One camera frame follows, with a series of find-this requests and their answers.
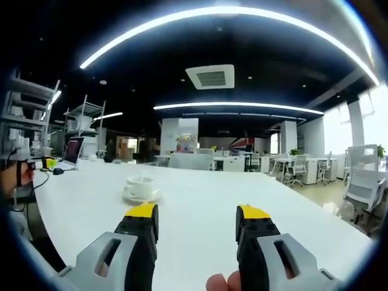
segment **laptop screen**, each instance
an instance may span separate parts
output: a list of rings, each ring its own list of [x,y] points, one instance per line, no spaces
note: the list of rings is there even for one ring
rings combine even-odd
[[[64,160],[73,164],[77,163],[84,138],[70,138],[67,144]]]

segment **yellow object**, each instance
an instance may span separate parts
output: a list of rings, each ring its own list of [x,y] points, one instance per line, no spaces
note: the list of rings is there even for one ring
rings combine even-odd
[[[259,208],[254,208],[249,205],[240,205],[240,208],[244,214],[244,219],[271,218],[267,212],[262,211]]]
[[[127,211],[125,216],[133,216],[133,217],[152,217],[152,210],[156,204],[155,203],[143,203],[140,206],[136,206],[131,210]]]
[[[57,165],[57,161],[55,161],[53,158],[46,158],[47,168],[52,168],[55,165]]]

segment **white cup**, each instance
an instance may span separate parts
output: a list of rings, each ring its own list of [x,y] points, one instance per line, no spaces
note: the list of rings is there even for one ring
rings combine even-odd
[[[155,191],[153,179],[146,177],[139,177],[135,179],[128,178],[127,185],[125,185],[125,192],[134,198],[147,199],[153,195]]]
[[[91,162],[97,161],[97,156],[94,153],[91,153],[89,155],[89,161],[91,161]]]

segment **laptop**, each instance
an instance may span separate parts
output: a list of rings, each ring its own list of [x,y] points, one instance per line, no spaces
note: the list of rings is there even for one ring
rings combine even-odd
[[[67,148],[63,161],[57,163],[57,165],[55,165],[53,169],[60,168],[63,171],[76,170],[83,142],[83,137],[70,138],[69,142],[67,143]]]

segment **black ceiling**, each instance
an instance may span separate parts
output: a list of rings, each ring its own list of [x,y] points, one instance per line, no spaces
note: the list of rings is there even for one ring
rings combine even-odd
[[[258,6],[255,1],[240,2],[241,6]],[[40,9],[30,28],[33,37],[26,43],[21,77],[49,87],[61,80],[63,95],[53,107],[52,120],[64,119],[67,108],[80,105],[88,94],[90,102],[107,101],[106,114],[124,113],[105,119],[106,127],[158,136],[161,118],[203,112],[203,108],[155,112],[155,105],[248,101],[305,107],[356,68],[338,48],[290,24],[253,16],[201,16],[135,36],[85,70],[79,69],[92,53],[128,29],[171,12],[205,6],[209,6],[208,1],[55,1]],[[196,90],[185,73],[189,67],[218,64],[234,65],[234,89]],[[102,79],[107,85],[99,83]],[[340,98],[334,96],[314,109],[325,110],[353,100],[369,85],[369,79],[363,77],[341,92]],[[207,111],[316,117],[268,109]],[[220,131],[224,132],[221,135],[229,131],[235,136],[245,130],[266,136],[268,129],[281,121],[233,115],[200,120],[202,136],[220,135]]]

